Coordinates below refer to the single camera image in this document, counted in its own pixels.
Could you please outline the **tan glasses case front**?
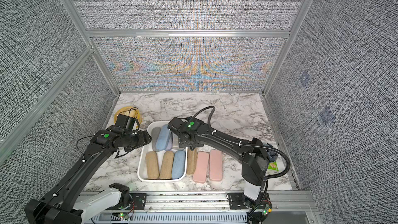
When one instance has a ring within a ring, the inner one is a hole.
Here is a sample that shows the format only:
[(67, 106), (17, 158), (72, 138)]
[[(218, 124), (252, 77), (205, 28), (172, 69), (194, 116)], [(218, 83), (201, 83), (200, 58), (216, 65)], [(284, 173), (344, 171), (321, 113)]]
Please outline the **tan glasses case front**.
[(194, 150), (189, 149), (187, 153), (187, 175), (192, 175), (195, 172), (196, 165), (197, 165), (197, 157), (198, 157), (198, 150), (195, 148)]

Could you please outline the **tan glasses case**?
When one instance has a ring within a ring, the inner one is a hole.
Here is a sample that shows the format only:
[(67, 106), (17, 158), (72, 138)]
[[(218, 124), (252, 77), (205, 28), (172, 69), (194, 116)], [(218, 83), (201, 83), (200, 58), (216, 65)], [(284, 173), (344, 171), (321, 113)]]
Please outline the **tan glasses case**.
[(149, 180), (157, 180), (160, 176), (158, 157), (155, 151), (146, 154), (146, 169)]
[(166, 151), (163, 155), (159, 179), (167, 180), (172, 178), (172, 169), (174, 162), (174, 153)]
[(195, 148), (194, 150), (189, 149), (187, 153), (187, 175), (192, 175), (195, 172), (196, 165), (197, 165), (197, 157), (198, 157), (198, 150)]

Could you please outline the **pink glasses case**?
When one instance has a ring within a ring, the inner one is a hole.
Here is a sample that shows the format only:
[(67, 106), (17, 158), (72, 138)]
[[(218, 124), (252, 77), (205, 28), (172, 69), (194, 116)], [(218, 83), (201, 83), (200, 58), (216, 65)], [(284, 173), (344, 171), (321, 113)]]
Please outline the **pink glasses case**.
[(211, 150), (209, 156), (209, 179), (211, 181), (222, 181), (223, 178), (223, 158), (219, 150)]
[(197, 164), (192, 178), (194, 182), (200, 184), (205, 183), (207, 177), (208, 164), (209, 164), (209, 153), (202, 151), (198, 152)]

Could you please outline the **grey fabric glasses case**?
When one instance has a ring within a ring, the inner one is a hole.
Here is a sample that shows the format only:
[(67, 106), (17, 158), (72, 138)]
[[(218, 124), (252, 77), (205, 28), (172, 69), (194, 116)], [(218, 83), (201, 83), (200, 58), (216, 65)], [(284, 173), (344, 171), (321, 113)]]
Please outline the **grey fabric glasses case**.
[(152, 129), (151, 132), (151, 137), (152, 137), (152, 141), (151, 141), (151, 145), (152, 145), (152, 150), (155, 152), (159, 152), (160, 149), (157, 148), (157, 141), (158, 141), (158, 137), (159, 134), (161, 132), (161, 128), (160, 127), (155, 127)]

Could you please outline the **grey rectangular glasses case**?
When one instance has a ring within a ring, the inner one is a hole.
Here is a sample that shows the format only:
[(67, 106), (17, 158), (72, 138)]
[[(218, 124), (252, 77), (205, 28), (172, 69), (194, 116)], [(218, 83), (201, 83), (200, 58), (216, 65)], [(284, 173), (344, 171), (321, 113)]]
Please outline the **grey rectangular glasses case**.
[(173, 137), (173, 141), (172, 141), (172, 149), (175, 149), (175, 150), (179, 150), (180, 148), (179, 148), (179, 139), (178, 139), (178, 137)]

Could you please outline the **purple fabric glasses case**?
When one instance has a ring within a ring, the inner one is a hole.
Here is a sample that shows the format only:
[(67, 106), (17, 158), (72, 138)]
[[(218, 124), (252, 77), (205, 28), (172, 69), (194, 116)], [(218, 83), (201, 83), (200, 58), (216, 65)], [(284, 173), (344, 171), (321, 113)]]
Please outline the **purple fabric glasses case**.
[(173, 148), (173, 136), (171, 135), (168, 139), (167, 146), (165, 150), (171, 150)]

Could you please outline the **tan glasses case back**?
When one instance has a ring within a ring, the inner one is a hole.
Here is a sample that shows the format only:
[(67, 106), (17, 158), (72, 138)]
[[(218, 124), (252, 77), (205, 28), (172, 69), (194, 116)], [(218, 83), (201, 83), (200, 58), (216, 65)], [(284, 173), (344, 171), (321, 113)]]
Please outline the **tan glasses case back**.
[(174, 162), (174, 153), (166, 151), (163, 155), (159, 179), (167, 180), (172, 178), (172, 169)]

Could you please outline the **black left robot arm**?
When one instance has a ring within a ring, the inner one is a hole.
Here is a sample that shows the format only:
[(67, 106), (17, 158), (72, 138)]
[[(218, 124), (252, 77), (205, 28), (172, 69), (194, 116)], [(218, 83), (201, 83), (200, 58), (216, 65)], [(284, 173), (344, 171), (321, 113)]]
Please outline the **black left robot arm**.
[(128, 186), (114, 183), (93, 198), (77, 199), (100, 166), (113, 154), (120, 158), (120, 149), (129, 153), (150, 144), (148, 131), (140, 130), (136, 118), (118, 115), (116, 124), (90, 136), (90, 143), (81, 158), (41, 200), (32, 199), (24, 211), (30, 224), (83, 224), (110, 208), (128, 208), (131, 195)]

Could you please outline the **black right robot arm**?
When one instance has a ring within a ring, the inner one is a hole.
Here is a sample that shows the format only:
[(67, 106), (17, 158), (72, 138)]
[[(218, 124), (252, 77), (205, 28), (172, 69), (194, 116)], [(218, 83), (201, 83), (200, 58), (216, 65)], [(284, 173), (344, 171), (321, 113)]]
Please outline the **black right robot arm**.
[(264, 185), (267, 166), (274, 151), (259, 139), (239, 139), (212, 128), (197, 118), (183, 120), (174, 117), (168, 129), (179, 138), (179, 147), (194, 149), (204, 145), (227, 154), (241, 163), (241, 176), (245, 180), (244, 196), (256, 201)]

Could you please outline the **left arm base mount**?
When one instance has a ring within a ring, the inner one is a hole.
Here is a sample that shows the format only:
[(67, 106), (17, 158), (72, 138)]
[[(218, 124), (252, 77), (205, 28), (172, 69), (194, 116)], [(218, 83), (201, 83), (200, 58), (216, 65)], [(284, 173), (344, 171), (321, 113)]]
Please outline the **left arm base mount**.
[(144, 210), (147, 201), (146, 193), (130, 193), (128, 198), (126, 194), (122, 194), (121, 200), (116, 206), (112, 206), (107, 210), (113, 211), (130, 211), (130, 210)]

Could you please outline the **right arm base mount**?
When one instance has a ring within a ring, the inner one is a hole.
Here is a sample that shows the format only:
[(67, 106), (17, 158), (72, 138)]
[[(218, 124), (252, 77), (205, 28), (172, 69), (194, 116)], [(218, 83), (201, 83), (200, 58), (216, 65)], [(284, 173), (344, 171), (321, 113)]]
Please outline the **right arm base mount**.
[(244, 195), (243, 192), (228, 193), (227, 199), (230, 209), (243, 210), (243, 209), (266, 209), (272, 208), (272, 203), (268, 193), (260, 192), (256, 200), (252, 200)]

